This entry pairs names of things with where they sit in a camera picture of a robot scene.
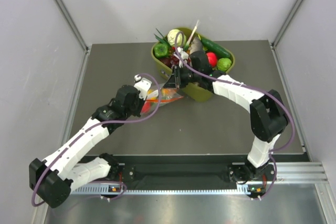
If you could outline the red fake tomato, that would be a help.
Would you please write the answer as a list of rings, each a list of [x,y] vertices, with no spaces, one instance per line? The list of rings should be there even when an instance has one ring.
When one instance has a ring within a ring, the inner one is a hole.
[[[142,107],[141,113],[142,114],[147,114],[147,113],[151,112],[151,109],[152,109],[152,102],[146,101],[144,106]]]

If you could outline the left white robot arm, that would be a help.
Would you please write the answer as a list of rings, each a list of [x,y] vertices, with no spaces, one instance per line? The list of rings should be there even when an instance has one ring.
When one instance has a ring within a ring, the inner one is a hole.
[[[59,207],[77,188],[98,178],[114,180],[119,168],[105,155],[87,164],[79,161],[131,116],[140,116],[151,82],[142,79],[123,85],[115,98],[96,109],[85,125],[62,147],[29,164],[29,186],[51,208]]]

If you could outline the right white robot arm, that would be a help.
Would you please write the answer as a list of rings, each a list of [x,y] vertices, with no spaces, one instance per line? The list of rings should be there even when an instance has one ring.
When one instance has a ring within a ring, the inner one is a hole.
[[[275,90],[261,92],[223,71],[213,70],[202,51],[188,55],[177,47],[174,57],[179,63],[173,66],[165,88],[182,89],[197,83],[202,89],[235,102],[249,113],[254,140],[247,155],[243,180],[258,179],[264,174],[269,155],[289,121],[279,93]]]

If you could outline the clear zip top bag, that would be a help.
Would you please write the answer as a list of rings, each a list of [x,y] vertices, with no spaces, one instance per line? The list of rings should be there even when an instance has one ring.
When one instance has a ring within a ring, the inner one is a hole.
[[[180,94],[177,90],[176,90],[176,94],[174,96],[165,97],[161,93],[162,88],[163,88],[163,84],[160,84],[159,89],[156,86],[152,86],[148,91],[148,96],[146,98],[146,101],[152,102],[151,112],[154,111],[154,109],[157,107],[157,104],[159,102],[159,94],[161,95],[161,102],[159,104],[159,107],[184,98],[184,95]]]

